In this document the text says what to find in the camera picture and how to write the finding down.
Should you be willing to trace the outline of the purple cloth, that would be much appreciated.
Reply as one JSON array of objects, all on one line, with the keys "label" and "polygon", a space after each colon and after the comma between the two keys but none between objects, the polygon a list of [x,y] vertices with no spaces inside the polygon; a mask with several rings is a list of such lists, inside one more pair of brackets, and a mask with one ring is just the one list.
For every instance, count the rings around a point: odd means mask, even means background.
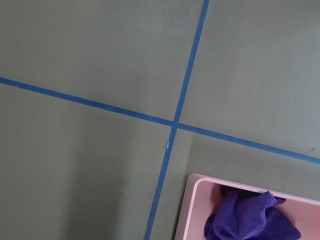
[{"label": "purple cloth", "polygon": [[206,240],[299,240],[300,231],[276,208],[285,203],[269,191],[257,193],[222,185],[217,212],[206,220]]}]

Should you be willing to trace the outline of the pink plastic bin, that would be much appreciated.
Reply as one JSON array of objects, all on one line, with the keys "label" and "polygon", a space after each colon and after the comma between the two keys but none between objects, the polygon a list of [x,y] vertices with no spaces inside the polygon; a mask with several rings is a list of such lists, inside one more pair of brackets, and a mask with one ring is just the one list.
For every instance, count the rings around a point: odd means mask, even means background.
[{"label": "pink plastic bin", "polygon": [[[209,216],[215,214],[223,197],[221,186],[233,187],[255,193],[267,190],[215,177],[193,173],[188,176],[179,219],[175,232],[176,240],[204,240],[205,223]],[[274,197],[283,198],[285,202],[277,205],[279,209],[300,231],[302,240],[320,238],[320,202],[300,196],[271,191]]]}]

